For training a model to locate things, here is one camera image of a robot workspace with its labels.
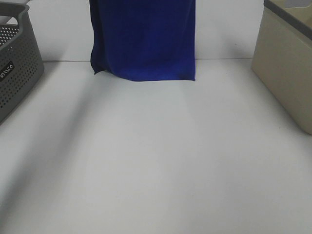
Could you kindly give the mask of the grey perforated plastic basket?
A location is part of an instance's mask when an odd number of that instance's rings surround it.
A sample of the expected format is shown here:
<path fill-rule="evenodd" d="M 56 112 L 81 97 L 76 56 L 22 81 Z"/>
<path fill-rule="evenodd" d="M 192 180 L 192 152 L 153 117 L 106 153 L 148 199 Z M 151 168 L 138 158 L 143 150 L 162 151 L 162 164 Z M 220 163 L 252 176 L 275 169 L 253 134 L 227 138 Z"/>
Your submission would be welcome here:
<path fill-rule="evenodd" d="M 0 24 L 1 122 L 23 101 L 44 73 L 28 10 L 26 4 L 0 3 L 0 15 L 17 21 L 17 24 Z"/>

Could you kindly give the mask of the blue towel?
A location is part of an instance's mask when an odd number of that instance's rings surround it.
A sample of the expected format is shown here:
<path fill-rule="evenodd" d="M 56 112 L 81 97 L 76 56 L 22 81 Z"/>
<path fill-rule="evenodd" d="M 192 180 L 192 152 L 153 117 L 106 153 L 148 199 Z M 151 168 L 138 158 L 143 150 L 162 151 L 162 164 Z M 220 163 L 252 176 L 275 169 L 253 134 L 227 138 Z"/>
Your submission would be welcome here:
<path fill-rule="evenodd" d="M 91 66 L 141 82 L 195 79 L 194 0 L 92 0 Z"/>

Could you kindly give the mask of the beige plastic bin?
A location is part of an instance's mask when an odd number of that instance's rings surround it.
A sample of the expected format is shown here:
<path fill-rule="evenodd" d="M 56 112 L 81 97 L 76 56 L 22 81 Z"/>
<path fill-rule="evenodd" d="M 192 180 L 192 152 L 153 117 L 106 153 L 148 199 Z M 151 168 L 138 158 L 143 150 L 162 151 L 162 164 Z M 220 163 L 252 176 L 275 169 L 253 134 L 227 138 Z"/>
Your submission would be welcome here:
<path fill-rule="evenodd" d="M 252 70 L 306 133 L 312 132 L 312 5 L 266 0 Z"/>

